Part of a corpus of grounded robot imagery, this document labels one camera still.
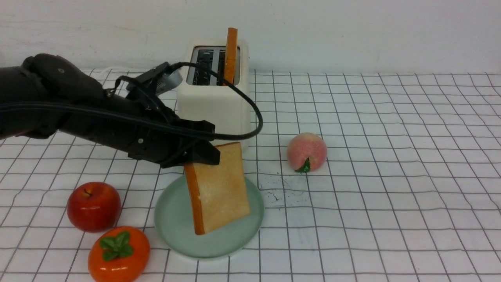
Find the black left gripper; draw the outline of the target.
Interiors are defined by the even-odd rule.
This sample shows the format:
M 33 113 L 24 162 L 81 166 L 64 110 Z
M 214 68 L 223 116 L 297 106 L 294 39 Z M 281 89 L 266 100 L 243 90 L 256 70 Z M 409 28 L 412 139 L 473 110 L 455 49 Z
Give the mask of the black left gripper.
M 209 141 L 193 137 L 214 137 L 215 126 L 206 120 L 180 119 L 181 133 L 161 132 L 149 127 L 127 123 L 135 134 L 128 146 L 127 156 L 135 160 L 156 163 L 161 168 L 188 163 L 220 164 L 220 151 Z

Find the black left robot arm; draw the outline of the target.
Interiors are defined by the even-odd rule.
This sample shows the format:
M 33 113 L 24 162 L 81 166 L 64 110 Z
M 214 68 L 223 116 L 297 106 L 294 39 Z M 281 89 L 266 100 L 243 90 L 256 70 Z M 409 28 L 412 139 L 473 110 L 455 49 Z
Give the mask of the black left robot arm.
M 220 163 L 220 152 L 210 141 L 186 133 L 213 133 L 214 125 L 179 118 L 160 101 L 154 87 L 134 81 L 133 92 L 124 98 L 51 54 L 2 67 L 0 87 L 1 139 L 48 139 L 60 131 L 161 168 Z

